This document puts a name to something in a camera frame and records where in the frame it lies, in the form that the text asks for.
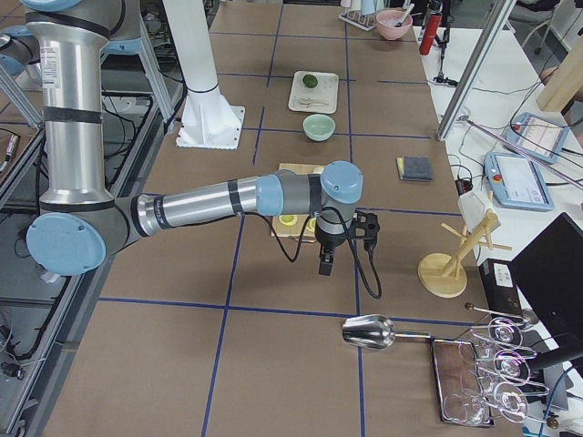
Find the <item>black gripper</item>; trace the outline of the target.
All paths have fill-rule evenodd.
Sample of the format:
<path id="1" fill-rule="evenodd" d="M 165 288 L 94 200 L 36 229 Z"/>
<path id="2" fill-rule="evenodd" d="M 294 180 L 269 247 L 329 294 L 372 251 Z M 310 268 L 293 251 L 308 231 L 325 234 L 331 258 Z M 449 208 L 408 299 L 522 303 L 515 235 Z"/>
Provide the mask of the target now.
<path id="1" fill-rule="evenodd" d="M 338 223 L 317 222 L 315 237 L 321 245 L 318 274 L 330 276 L 333 267 L 333 253 L 346 241 L 344 228 Z"/>

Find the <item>second robot arm grey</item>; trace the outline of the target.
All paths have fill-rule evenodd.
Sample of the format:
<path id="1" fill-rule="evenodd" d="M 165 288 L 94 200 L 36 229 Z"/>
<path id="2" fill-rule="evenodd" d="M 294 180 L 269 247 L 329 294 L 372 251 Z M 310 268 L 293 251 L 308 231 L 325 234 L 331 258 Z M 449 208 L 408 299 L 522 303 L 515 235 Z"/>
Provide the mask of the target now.
<path id="1" fill-rule="evenodd" d="M 34 80 L 41 77 L 40 45 L 25 25 L 1 30 L 1 66 L 10 76 L 27 72 Z"/>

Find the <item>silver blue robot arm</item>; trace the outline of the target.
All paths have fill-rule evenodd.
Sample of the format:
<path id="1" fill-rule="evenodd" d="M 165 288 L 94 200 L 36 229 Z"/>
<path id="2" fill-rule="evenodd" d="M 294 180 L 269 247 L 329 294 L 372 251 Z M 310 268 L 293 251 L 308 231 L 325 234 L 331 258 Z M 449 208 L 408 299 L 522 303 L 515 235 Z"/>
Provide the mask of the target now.
<path id="1" fill-rule="evenodd" d="M 101 106 L 101 56 L 110 40 L 138 28 L 127 1 L 28 1 L 26 25 L 40 45 L 49 182 L 26 246 L 45 269 L 76 276 L 100 266 L 134 241 L 163 229 L 256 213 L 316 218 L 320 271 L 353 236 L 363 174 L 334 161 L 319 174 L 270 175 L 179 194 L 115 198 L 106 188 Z"/>

